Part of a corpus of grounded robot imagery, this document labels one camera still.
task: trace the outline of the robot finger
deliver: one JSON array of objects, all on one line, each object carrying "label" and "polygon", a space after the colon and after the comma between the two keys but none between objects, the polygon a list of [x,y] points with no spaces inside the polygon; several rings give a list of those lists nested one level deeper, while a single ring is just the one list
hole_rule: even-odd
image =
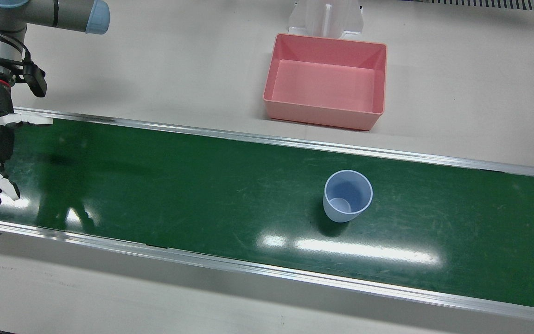
[{"label": "robot finger", "polygon": [[38,115],[24,115],[24,114],[7,114],[0,117],[0,125],[3,126],[17,126],[21,123],[28,123],[31,125],[52,125],[53,119]]}]

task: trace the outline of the plastic cup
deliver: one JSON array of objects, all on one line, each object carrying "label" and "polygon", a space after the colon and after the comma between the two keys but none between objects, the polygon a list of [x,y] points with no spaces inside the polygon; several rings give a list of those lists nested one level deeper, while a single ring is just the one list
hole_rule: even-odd
[{"label": "plastic cup", "polygon": [[339,171],[324,184],[323,207],[330,220],[349,222],[372,203],[372,184],[356,171]]}]

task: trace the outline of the white bracket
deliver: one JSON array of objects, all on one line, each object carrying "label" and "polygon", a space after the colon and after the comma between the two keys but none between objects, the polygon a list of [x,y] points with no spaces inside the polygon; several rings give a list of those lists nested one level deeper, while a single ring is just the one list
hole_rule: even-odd
[{"label": "white bracket", "polygon": [[364,19],[358,0],[298,0],[290,16],[290,34],[356,39]]}]

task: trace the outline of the conveyor belt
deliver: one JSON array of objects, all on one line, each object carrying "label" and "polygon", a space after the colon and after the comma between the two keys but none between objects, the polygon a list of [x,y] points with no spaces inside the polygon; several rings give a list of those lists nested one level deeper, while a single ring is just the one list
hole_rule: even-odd
[{"label": "conveyor belt", "polygon": [[[367,175],[349,224],[322,209]],[[57,120],[17,131],[0,220],[534,306],[534,177]]]}]

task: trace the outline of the pink bin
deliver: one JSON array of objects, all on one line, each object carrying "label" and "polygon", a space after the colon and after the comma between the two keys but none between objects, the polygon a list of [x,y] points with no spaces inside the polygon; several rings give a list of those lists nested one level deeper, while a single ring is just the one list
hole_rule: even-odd
[{"label": "pink bin", "polygon": [[263,99],[277,120],[372,129],[384,111],[386,45],[278,34]]}]

